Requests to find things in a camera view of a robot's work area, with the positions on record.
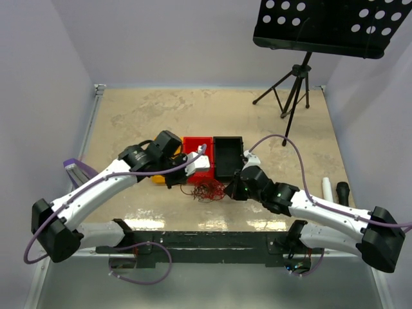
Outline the yellow plastic bin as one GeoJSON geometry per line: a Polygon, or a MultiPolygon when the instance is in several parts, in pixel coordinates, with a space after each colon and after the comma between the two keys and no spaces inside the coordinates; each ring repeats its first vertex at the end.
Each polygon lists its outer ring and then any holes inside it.
{"type": "MultiPolygon", "coordinates": [[[[180,136],[180,146],[174,152],[173,158],[176,158],[183,151],[183,137],[180,136]]],[[[162,175],[155,175],[151,177],[151,181],[156,185],[165,185],[165,177],[162,175]]]]}

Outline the red plastic bin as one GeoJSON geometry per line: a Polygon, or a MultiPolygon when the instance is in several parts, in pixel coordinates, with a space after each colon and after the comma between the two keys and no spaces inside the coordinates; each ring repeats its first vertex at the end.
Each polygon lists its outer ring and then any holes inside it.
{"type": "Polygon", "coordinates": [[[204,178],[214,179],[214,143],[211,136],[185,136],[183,138],[183,153],[189,154],[198,150],[199,146],[205,144],[207,146],[205,155],[208,156],[211,164],[210,169],[207,172],[196,172],[188,180],[189,184],[196,184],[204,178]]]}

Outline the black plastic bin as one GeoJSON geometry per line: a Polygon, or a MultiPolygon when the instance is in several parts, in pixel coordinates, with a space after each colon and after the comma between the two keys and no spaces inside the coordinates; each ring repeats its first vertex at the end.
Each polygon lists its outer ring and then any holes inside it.
{"type": "Polygon", "coordinates": [[[214,178],[229,183],[236,171],[243,168],[243,138],[214,136],[214,178]]]}

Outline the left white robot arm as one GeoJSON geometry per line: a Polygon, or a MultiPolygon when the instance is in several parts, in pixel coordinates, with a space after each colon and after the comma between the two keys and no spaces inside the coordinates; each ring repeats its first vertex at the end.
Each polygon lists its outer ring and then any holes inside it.
{"type": "Polygon", "coordinates": [[[31,265],[50,258],[60,263],[83,248],[110,247],[127,252],[137,245],[135,233],[123,220],[85,223],[85,219],[118,193],[145,178],[161,175],[168,188],[180,185],[209,166],[207,146],[183,153],[182,139],[168,130],[153,140],[126,147],[102,172],[74,191],[32,206],[31,232],[23,260],[31,265]]]}

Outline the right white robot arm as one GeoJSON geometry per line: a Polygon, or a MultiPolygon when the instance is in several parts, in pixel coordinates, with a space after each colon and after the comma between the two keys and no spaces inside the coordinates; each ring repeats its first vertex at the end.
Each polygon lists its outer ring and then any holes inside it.
{"type": "Polygon", "coordinates": [[[318,199],[294,185],[273,182],[256,165],[236,172],[224,193],[232,200],[251,199],[271,213],[302,219],[286,238],[292,252],[332,249],[359,256],[382,272],[395,271],[406,234],[382,207],[368,211],[318,199]]]}

